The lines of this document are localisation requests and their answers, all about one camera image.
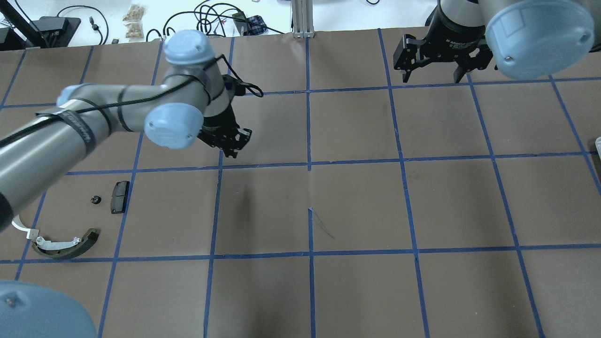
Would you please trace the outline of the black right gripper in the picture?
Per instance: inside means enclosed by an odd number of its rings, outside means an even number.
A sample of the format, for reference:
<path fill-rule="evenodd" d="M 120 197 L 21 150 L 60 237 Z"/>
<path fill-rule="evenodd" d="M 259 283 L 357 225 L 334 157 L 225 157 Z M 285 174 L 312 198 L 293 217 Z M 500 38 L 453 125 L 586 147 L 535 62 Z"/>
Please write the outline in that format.
<path fill-rule="evenodd" d="M 429 65 L 432 60 L 454 60 L 457 68 L 453 79 L 459 83 L 466 73 L 485 70 L 489 66 L 493 52 L 484 34 L 485 26 L 479 9 L 434 9 L 424 39 L 404 34 L 393 53 L 393 69 L 403 73 L 403 83 L 407 84 L 414 70 Z M 477 54 L 470 56 L 477 49 Z"/>

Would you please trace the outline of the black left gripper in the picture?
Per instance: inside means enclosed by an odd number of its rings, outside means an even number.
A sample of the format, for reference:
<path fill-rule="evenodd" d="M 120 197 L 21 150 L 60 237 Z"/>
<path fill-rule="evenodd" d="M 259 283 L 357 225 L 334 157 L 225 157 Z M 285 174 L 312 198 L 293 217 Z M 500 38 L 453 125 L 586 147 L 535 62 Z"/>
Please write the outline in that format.
<path fill-rule="evenodd" d="M 213 117 L 204 118 L 197 138 L 210 147 L 223 151 L 227 158 L 237 158 L 239 152 L 249 143 L 253 131 L 241 128 L 229 104 L 227 108 Z"/>

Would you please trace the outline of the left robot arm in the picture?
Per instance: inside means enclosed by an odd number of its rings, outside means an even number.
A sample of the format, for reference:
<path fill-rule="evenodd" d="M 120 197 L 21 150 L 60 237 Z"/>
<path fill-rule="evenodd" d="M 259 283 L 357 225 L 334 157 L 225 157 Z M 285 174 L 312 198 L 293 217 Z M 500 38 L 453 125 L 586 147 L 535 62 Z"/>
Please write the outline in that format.
<path fill-rule="evenodd" d="M 53 107 L 1 140 L 1 228 L 115 132 L 140 132 L 153 143 L 187 148 L 196 139 L 236 158 L 252 131 L 236 122 L 235 96 L 263 91 L 232 70 L 222 74 L 211 40 L 196 30 L 163 45 L 170 68 L 159 85 L 78 84 Z"/>

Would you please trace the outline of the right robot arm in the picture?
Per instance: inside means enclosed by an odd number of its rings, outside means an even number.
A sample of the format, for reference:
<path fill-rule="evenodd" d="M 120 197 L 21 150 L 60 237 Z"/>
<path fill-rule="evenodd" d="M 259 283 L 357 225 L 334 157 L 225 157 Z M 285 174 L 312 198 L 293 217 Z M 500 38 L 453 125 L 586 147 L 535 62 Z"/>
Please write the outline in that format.
<path fill-rule="evenodd" d="M 405 34 L 393 68 L 407 83 L 432 63 L 457 64 L 455 83 L 473 70 L 532 80 L 573 66 L 600 49 L 598 0 L 439 0 L 427 34 Z"/>

